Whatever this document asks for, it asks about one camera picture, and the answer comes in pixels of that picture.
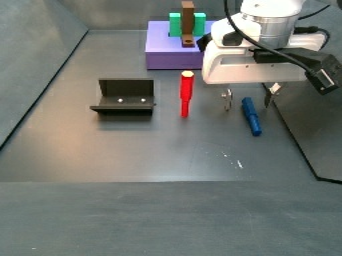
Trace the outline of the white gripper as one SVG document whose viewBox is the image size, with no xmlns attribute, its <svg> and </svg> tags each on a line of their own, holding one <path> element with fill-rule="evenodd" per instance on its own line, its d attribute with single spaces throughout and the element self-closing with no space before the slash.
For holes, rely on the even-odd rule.
<svg viewBox="0 0 342 256">
<path fill-rule="evenodd" d="M 273 19 L 259 24 L 242 18 L 235 19 L 241 30 L 270 48 L 305 48 L 318 51 L 324 45 L 322 33 L 293 35 L 294 23 L 289 19 Z M 211 37 L 205 50 L 202 77 L 207 84 L 290 82 L 306 79 L 305 71 L 292 63 L 258 63 L 253 58 L 254 45 L 242 40 L 238 46 L 225 46 L 223 36 L 234 35 L 227 19 L 211 25 Z M 274 102 L 282 86 L 274 83 L 266 88 L 265 107 Z M 225 110 L 233 107 L 233 91 L 227 87 L 221 94 Z"/>
</svg>

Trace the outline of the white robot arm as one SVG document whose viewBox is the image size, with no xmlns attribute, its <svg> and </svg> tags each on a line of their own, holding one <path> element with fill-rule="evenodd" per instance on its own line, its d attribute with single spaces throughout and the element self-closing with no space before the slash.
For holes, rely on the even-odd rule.
<svg viewBox="0 0 342 256">
<path fill-rule="evenodd" d="M 243 0 L 241 11 L 213 23 L 211 33 L 198 41 L 206 83 L 269 83 L 270 103 L 284 82 L 324 73 L 328 37 L 314 28 L 296 26 L 305 1 Z"/>
</svg>

